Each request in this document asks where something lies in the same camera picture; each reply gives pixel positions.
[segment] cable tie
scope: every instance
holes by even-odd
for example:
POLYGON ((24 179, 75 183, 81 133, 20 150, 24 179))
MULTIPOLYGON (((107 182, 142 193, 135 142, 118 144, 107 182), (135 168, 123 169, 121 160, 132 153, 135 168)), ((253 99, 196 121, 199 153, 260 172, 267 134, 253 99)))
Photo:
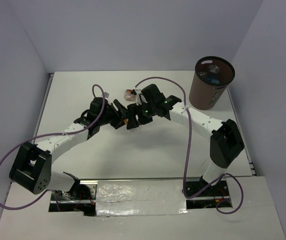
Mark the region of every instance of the cable tie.
POLYGON ((63 132, 62 132, 62 136, 68 136, 69 138, 71 138, 71 136, 69 136, 69 134, 67 134, 66 131, 63 131, 63 132))
POLYGON ((184 112, 186 112, 186 110, 189 109, 189 108, 190 108, 190 106, 186 104, 185 107, 184 107, 184 110, 182 111, 182 114, 183 114, 184 112))
POLYGON ((108 92, 104 92, 104 94, 105 94, 105 98, 108 99, 109 93, 108 92))
POLYGON ((146 99, 144 98, 141 92, 141 89, 135 88, 135 93, 136 93, 136 105, 141 105, 142 103, 146 101, 146 99))

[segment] red wire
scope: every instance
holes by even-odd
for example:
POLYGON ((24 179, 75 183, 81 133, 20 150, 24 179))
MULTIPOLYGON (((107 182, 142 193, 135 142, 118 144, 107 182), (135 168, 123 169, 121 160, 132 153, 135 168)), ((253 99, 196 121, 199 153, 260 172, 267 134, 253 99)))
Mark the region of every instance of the red wire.
POLYGON ((81 202, 81 200, 82 200, 82 193, 80 193, 79 201, 78 201, 78 203, 76 204, 75 208, 77 208, 77 206, 78 206, 78 204, 81 202))
POLYGON ((220 192, 223 194, 223 197, 224 197, 225 196, 224 191, 222 189, 220 189, 220 188, 218 190, 220 190, 220 192))
POLYGON ((87 194, 86 194, 84 191, 83 191, 82 193, 85 194, 85 196, 91 201, 91 204, 93 204, 93 205, 95 204, 95 203, 92 201, 92 199, 91 199, 89 196, 87 196, 87 194))

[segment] brown cup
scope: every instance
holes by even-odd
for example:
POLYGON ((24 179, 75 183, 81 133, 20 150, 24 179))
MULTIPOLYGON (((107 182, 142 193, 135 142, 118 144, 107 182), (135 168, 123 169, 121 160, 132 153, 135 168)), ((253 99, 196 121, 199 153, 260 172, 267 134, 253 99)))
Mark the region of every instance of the brown cup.
POLYGON ((211 109, 233 81, 235 70, 226 60, 206 56, 197 61, 191 91, 190 103, 197 109, 211 109))

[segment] black bracket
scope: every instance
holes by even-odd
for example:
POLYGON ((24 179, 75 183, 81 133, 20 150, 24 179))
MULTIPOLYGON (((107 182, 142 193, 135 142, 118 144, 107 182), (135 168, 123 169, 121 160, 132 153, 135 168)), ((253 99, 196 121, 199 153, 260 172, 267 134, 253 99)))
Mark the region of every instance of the black bracket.
MULTIPOLYGON (((119 129, 120 127, 125 125, 124 120, 127 118, 128 111, 127 109, 120 104, 118 100, 114 100, 114 105, 108 104, 107 99, 105 99, 105 107, 103 110, 103 114, 99 118, 99 120, 88 129, 88 138, 90 139, 93 135, 99 132, 100 127, 106 124, 110 124, 114 129, 119 129)), ((90 108, 85 110, 79 118, 77 118, 74 123, 81 124, 84 127, 87 127, 91 124, 99 115, 103 107, 103 98, 96 97, 91 102, 90 108)))
POLYGON ((48 186, 51 171, 50 152, 39 149, 36 144, 26 142, 19 148, 9 177, 33 194, 39 194, 48 186))
POLYGON ((226 169, 244 149, 241 134, 231 119, 222 122, 222 126, 212 133, 210 157, 217 166, 226 169))
MULTIPOLYGON (((204 180, 200 179, 200 181, 188 181, 186 182, 186 193, 188 196, 192 196, 193 194, 200 191, 207 184, 204 180)), ((220 203, 219 208, 228 208, 232 207, 230 202, 230 196, 228 191, 228 186, 226 181, 221 180, 215 186, 210 186, 200 195, 193 199, 186 200, 186 208, 187 209, 208 209, 215 208, 217 203, 222 201, 223 199, 228 199, 227 201, 223 201, 220 203)))
POLYGON ((169 111, 176 103, 182 102, 181 99, 173 95, 165 97, 155 84, 150 84, 141 90, 147 102, 139 105, 133 103, 127 106, 128 123, 127 129, 137 128, 139 125, 148 124, 153 121, 153 116, 159 116, 170 120, 169 111))

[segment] white enclosure wall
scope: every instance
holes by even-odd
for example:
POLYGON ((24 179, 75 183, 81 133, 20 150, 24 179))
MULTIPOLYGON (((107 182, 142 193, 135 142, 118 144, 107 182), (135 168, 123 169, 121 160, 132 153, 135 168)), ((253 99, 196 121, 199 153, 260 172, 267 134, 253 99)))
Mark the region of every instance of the white enclosure wall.
POLYGON ((192 70, 232 60, 262 0, 8 0, 49 71, 192 70))
MULTIPOLYGON (((14 12, 6 0, 0 0, 0 159, 33 135, 48 78, 14 12)), ((13 159, 8 158, 0 171, 2 202, 9 189, 13 159)))
POLYGON ((236 112, 286 235, 286 1, 264 0, 233 65, 236 112))

